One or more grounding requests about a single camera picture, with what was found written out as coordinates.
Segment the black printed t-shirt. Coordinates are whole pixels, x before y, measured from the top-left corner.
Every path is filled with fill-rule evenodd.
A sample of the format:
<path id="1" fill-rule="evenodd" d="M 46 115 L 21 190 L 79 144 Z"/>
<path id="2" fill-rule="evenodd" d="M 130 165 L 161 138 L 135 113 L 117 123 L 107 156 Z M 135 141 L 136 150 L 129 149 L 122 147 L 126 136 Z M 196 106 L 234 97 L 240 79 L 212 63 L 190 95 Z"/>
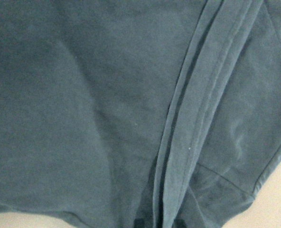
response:
<path id="1" fill-rule="evenodd" d="M 0 0 L 0 213 L 220 228 L 281 162 L 281 0 Z"/>

